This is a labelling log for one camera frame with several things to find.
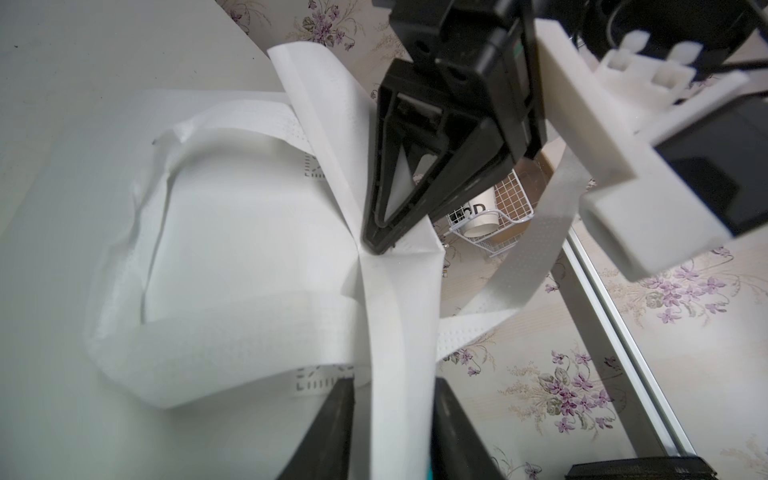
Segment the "white paper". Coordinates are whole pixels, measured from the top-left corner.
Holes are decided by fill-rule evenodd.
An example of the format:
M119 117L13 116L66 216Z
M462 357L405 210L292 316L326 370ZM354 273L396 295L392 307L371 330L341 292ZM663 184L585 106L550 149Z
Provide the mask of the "white paper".
M554 262L589 176L567 155L506 263L461 316L439 319L444 252L429 219L421 220L380 256L372 255L360 238L369 135L375 121L375 106L367 93L321 45L281 45L271 49L270 56L298 120L285 104L220 104L163 134L158 132L154 158L137 159L146 167L134 179L134 199L127 206L132 212L130 222L94 280L86 333L89 355L113 380L160 407L300 367L370 363L371 476L420 480L429 459L435 361L527 303ZM237 172L217 170L223 184L231 183L234 190L243 192L242 198L232 200L237 206L253 206L255 197L248 190L266 191L265 201L278 195L270 190L274 185L291 190L290 166L295 163L296 171L303 174L305 161L295 148L317 156L339 210L328 202L328 193L307 187L300 190L315 195L314 207L322 218L314 214L287 218L279 206L265 209L266 213L239 211L251 212L253 221L264 225L264 235L279 237L281 231L290 230L288 222L306 225L308 235L329 225L341 228L341 232L334 230L335 240L318 236L318 242L332 259L333 267L325 267L329 278L346 271L349 283L335 280L323 285L321 279L303 277L299 272L305 270L299 268L283 276L274 271L263 277L246 275L253 282L253 295L230 295L235 283L218 291L205 288L212 285L204 278L206 272L240 278L253 269L246 268L247 262L243 267L233 265L226 251L219 253L226 260L222 265L217 265L216 257L198 258L211 255L219 242L203 231L184 246L187 250L171 248L171 240L178 238L180 243L185 233L194 232L190 212L200 209L201 218L207 218L202 227L214 222L214 211L207 211L213 206L200 195L216 190L215 182L179 171L183 164L189 167L185 162L201 151L226 157L215 149L222 139L255 142L254 151L260 153L281 151L279 158L287 162L280 165L284 169L266 169L272 173L265 173L263 180L252 177L247 182ZM174 196L175 181L186 194ZM253 235L249 228L239 227L235 217L222 223L221 230ZM254 250L247 261L257 265L271 255L270 261L277 258L274 261L283 261L286 268L296 268L298 260L290 252L301 242L292 241L293 235L279 238L284 241L272 242L270 252ZM306 253L298 247L293 252L297 258ZM198 264L185 265L187 260ZM360 278L354 268L357 264ZM296 276L295 291L280 286ZM269 278L278 280L270 284Z

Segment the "white wire basket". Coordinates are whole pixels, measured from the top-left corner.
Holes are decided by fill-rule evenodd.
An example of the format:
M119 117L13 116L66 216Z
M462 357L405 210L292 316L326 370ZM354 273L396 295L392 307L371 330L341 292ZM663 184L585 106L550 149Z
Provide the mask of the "white wire basket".
M513 170L508 177L495 185L496 208L467 215L462 205L447 215L449 232L457 235L472 245L487 251L490 257L504 253L512 248L523 233L505 238L500 233L533 218L533 206L525 194L518 175ZM481 215L498 215L498 230L481 237L469 238L462 233L462 228Z

